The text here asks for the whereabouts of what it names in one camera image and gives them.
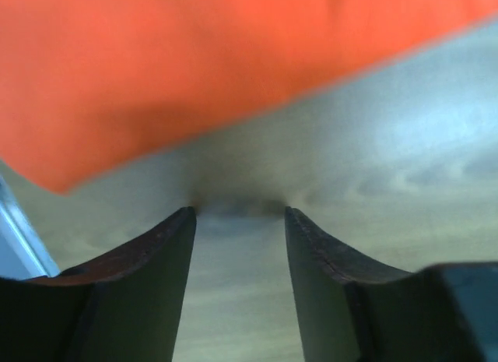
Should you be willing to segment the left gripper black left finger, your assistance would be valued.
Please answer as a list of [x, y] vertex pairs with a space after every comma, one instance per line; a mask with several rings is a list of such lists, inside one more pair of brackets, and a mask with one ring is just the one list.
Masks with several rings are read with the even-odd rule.
[[191, 207], [55, 277], [1, 281], [3, 361], [169, 361], [196, 230]]

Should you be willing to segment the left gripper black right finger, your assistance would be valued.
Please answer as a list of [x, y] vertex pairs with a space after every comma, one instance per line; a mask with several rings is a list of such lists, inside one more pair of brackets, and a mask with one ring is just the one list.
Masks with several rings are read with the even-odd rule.
[[495, 361], [497, 264], [406, 272], [285, 211], [286, 247], [307, 361]]

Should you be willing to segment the orange t shirt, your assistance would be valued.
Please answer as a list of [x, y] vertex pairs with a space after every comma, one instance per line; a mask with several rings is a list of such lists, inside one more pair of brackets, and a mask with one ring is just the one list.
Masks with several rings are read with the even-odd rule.
[[497, 0], [1, 0], [1, 158], [65, 192], [497, 14]]

